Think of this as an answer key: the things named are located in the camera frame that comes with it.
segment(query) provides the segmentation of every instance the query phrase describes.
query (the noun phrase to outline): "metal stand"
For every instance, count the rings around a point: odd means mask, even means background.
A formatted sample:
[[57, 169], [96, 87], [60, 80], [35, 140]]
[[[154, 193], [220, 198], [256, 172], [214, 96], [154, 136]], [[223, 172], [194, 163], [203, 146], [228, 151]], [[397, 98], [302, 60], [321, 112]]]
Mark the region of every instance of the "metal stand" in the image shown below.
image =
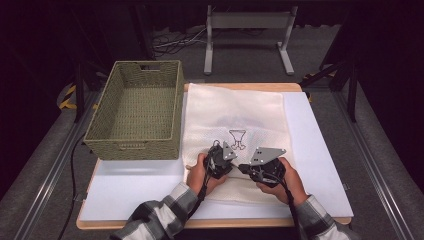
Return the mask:
[[294, 20], [296, 18], [297, 7], [292, 7], [290, 12], [213, 12], [212, 7], [208, 6], [207, 13], [207, 45], [205, 56], [205, 75], [212, 74], [212, 57], [213, 57], [213, 28], [283, 28], [284, 39], [277, 42], [281, 59], [287, 75], [293, 75], [294, 70], [287, 54], [287, 45], [290, 34], [293, 29]]

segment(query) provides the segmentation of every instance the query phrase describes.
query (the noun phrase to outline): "person's right hand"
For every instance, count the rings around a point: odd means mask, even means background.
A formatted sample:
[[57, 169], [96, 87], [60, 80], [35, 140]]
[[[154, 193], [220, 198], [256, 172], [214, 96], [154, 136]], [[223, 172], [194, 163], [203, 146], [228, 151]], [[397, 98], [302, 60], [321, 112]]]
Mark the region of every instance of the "person's right hand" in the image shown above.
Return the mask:
[[[286, 158], [280, 157], [278, 159], [286, 168], [284, 179], [286, 180], [287, 188], [293, 195], [294, 206], [298, 206], [305, 202], [306, 199], [308, 199], [308, 195], [306, 194], [305, 189], [303, 188], [302, 180], [300, 179], [296, 169], [292, 168]], [[270, 188], [263, 183], [257, 182], [256, 186], [258, 186], [262, 192], [275, 195], [278, 200], [288, 204], [289, 200], [287, 198], [286, 191], [284, 190], [283, 186], [281, 186], [281, 184], [278, 184], [274, 188]]]

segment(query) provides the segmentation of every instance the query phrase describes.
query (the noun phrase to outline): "woven storage basket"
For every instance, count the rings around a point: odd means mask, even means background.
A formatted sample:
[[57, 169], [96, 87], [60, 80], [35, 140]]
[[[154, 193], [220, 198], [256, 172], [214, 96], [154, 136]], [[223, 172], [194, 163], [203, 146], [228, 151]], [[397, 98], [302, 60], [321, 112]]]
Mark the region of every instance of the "woven storage basket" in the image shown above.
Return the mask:
[[118, 61], [84, 142], [103, 160], [178, 159], [180, 61]]

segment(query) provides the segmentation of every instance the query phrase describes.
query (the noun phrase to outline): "cable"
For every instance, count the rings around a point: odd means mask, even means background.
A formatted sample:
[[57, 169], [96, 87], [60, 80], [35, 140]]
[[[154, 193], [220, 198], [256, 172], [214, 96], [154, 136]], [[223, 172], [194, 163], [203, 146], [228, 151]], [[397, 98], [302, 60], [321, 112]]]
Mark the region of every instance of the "cable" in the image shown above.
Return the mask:
[[167, 34], [163, 34], [154, 38], [154, 42], [157, 42], [154, 46], [152, 46], [152, 51], [155, 53], [159, 53], [159, 55], [155, 54], [155, 57], [161, 57], [165, 54], [176, 54], [185, 47], [192, 46], [198, 42], [206, 43], [205, 41], [199, 40], [203, 37], [206, 28], [203, 28], [201, 31], [192, 34], [179, 34], [174, 37], [173, 40], [169, 40]]
[[66, 218], [65, 224], [62, 227], [62, 231], [59, 234], [58, 240], [62, 239], [63, 234], [65, 233], [66, 227], [68, 226], [69, 220], [71, 219], [72, 212], [74, 210], [75, 205], [75, 197], [76, 197], [76, 184], [75, 184], [75, 174], [74, 174], [74, 153], [75, 149], [77, 148], [78, 143], [81, 141], [81, 139], [85, 136], [85, 133], [78, 138], [78, 140], [75, 142], [74, 147], [72, 148], [71, 153], [71, 175], [72, 175], [72, 202], [71, 202], [71, 208], [68, 212], [68, 217]]

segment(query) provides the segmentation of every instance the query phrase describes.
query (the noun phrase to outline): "martini glass drawing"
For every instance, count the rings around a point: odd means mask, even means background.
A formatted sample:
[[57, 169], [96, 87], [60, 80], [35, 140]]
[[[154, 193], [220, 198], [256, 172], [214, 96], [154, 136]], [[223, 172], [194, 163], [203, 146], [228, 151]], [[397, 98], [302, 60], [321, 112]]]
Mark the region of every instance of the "martini glass drawing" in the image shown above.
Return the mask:
[[246, 130], [230, 130], [229, 132], [234, 138], [234, 144], [231, 145], [231, 148], [234, 150], [237, 150], [237, 148], [240, 148], [240, 150], [245, 149], [246, 145], [243, 145], [241, 141], [243, 140]]

